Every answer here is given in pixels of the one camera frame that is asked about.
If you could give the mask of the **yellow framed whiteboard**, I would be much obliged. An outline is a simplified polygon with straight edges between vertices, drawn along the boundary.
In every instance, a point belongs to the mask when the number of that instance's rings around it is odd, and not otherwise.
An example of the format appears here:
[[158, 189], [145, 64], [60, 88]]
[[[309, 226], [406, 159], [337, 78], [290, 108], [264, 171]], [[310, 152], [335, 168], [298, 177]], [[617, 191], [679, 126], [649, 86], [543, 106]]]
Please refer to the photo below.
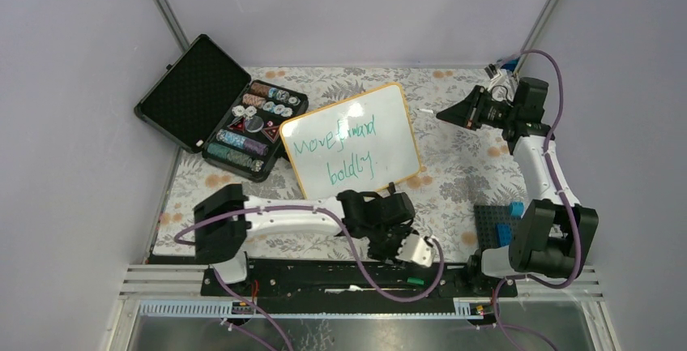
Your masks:
[[399, 83], [289, 119], [279, 135], [307, 199], [344, 190], [379, 191], [420, 172], [420, 153]]

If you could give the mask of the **green marker cap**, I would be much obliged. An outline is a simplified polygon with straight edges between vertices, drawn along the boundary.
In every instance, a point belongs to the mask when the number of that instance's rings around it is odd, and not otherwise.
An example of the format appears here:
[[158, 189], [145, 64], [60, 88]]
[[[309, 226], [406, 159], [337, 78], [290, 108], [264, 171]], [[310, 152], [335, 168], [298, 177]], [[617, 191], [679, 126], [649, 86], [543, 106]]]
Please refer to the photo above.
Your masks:
[[420, 279], [420, 278], [416, 278], [416, 277], [408, 277], [408, 278], [407, 278], [407, 283], [409, 283], [409, 284], [411, 284], [411, 285], [419, 285], [419, 286], [422, 286], [422, 285], [425, 284], [425, 281], [422, 280], [422, 279]]

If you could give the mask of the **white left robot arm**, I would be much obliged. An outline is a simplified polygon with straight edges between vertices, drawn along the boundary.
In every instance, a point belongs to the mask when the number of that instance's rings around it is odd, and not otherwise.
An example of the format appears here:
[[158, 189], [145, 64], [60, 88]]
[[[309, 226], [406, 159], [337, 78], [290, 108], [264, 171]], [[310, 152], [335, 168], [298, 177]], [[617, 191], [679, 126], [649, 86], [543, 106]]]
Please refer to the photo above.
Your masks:
[[191, 245], [199, 264], [227, 263], [258, 235], [314, 233], [368, 240], [370, 259], [429, 267], [433, 246], [413, 228], [416, 212], [405, 193], [345, 190], [323, 199], [265, 199], [230, 184], [194, 209]]

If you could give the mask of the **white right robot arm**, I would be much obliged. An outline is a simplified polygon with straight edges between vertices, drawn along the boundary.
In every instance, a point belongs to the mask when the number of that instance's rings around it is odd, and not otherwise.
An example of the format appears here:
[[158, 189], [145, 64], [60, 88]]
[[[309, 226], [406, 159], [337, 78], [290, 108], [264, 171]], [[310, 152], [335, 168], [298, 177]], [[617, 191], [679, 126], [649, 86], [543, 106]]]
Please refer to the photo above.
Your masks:
[[565, 180], [553, 127], [542, 122], [547, 95], [548, 83], [530, 77], [519, 80], [511, 100], [499, 101], [475, 86], [463, 101], [436, 115], [470, 131], [501, 130], [531, 200], [510, 244], [483, 249], [480, 265], [466, 271], [466, 288], [477, 296], [492, 290], [497, 278], [529, 277], [563, 289], [579, 276], [591, 248], [598, 213], [582, 206]]

